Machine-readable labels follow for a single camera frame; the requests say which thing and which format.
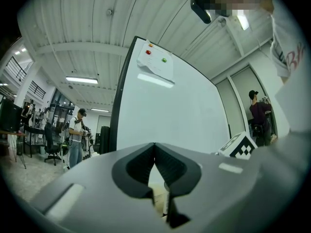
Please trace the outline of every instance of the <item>fluorescent light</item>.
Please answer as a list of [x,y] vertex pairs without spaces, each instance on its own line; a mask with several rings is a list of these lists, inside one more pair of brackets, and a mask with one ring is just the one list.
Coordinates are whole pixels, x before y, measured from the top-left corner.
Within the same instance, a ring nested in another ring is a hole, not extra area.
[[165,82],[165,81],[162,81],[160,79],[157,79],[157,78],[145,75],[145,74],[141,74],[141,73],[137,76],[137,78],[139,78],[140,80],[155,83],[155,84],[167,87],[167,88],[172,88],[174,86],[172,83]]
[[66,77],[66,79],[68,81],[73,81],[73,82],[96,83],[96,84],[98,84],[97,79],[78,78],[78,77]]
[[99,110],[99,109],[91,109],[92,111],[102,111],[102,112],[109,112],[109,111],[107,111],[107,110]]
[[249,23],[248,23],[246,16],[245,15],[239,15],[237,17],[240,21],[240,24],[241,24],[243,30],[247,30],[249,28]]

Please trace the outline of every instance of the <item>paper note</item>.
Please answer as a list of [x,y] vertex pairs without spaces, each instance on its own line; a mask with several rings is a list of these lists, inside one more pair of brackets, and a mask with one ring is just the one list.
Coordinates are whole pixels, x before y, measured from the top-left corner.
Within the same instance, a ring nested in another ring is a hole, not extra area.
[[158,46],[149,46],[150,42],[147,40],[140,51],[137,59],[137,64],[140,67],[147,67],[155,75],[158,75],[166,80],[173,80],[173,59],[172,53]]

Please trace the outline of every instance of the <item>door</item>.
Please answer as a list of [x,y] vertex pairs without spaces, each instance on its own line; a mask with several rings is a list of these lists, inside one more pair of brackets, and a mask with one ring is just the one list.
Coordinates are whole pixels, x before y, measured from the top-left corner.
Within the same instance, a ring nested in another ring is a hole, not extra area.
[[244,120],[238,99],[228,79],[216,85],[222,98],[228,124],[231,130],[231,137],[245,131]]

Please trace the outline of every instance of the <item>dark red shirt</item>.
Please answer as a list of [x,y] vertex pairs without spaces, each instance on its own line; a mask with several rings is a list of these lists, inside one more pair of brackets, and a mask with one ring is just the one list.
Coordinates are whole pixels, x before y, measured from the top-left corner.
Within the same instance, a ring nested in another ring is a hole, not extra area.
[[265,131],[269,130],[270,124],[266,118],[265,112],[271,111],[272,106],[268,103],[257,102],[254,105],[251,105],[249,110],[254,117],[253,124],[263,125]]

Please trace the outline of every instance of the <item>railing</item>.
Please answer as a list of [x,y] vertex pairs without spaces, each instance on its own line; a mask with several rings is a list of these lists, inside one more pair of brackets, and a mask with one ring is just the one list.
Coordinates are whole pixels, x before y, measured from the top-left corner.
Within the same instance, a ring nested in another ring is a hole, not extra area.
[[26,77],[26,72],[20,67],[16,59],[12,57],[8,64],[7,69],[22,83]]
[[31,82],[29,90],[36,94],[39,98],[43,99],[46,92],[42,90],[35,82]]
[[[29,63],[26,67],[26,69],[30,68],[30,66],[33,64],[33,62]],[[27,73],[20,67],[18,62],[14,57],[10,59],[8,64],[6,65],[6,68],[19,80],[19,82],[23,83]],[[46,92],[42,90],[35,82],[31,82],[29,86],[29,91],[37,95],[39,98],[43,99]]]

